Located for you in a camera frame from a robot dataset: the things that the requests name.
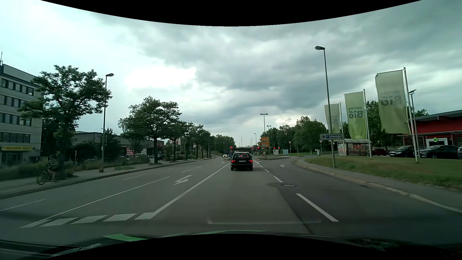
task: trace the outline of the orange sign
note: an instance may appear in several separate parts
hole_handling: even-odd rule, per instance
[[[269,147],[269,137],[268,136],[263,136],[261,138],[261,147],[263,148]]]

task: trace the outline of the asphalt road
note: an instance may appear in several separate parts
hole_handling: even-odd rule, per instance
[[[6,198],[0,239],[75,244],[119,233],[251,229],[462,242],[461,214],[308,171],[296,159],[231,171],[218,157]]]

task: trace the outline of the windshield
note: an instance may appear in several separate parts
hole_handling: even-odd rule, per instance
[[[216,230],[462,244],[462,1],[297,23],[71,2],[0,0],[0,255]]]

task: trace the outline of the green banner flag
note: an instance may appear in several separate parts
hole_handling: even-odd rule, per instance
[[[387,134],[409,134],[403,70],[377,73],[378,114]]]
[[[348,115],[348,131],[351,139],[367,139],[364,93],[361,91],[344,95],[345,107]]]
[[[330,115],[332,117],[332,128],[329,123],[329,106],[324,105],[324,112],[326,114],[327,127],[332,129],[333,134],[340,133],[340,103],[330,104]]]

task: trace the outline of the cloud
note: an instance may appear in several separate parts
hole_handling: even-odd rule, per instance
[[[107,113],[113,128],[127,116],[129,105],[147,95],[178,102],[183,120],[235,140],[263,131],[260,113],[269,114],[265,120],[272,126],[294,125],[305,115],[325,122],[324,56],[314,50],[316,45],[326,47],[331,103],[362,89],[368,99],[376,99],[375,74],[406,67],[409,87],[417,89],[418,109],[437,113],[460,108],[462,2],[457,0],[422,0],[335,19],[249,27],[163,24],[14,2],[9,8],[26,6],[23,13],[30,17],[9,29],[9,39],[20,43],[11,40],[8,47],[17,57],[16,67],[40,71],[69,63],[102,75],[113,72],[108,87],[114,98]],[[47,15],[33,12],[37,8]],[[14,19],[10,12],[4,14]],[[13,37],[31,33],[27,26],[32,24],[33,42]],[[101,117],[83,117],[80,129],[97,130]]]

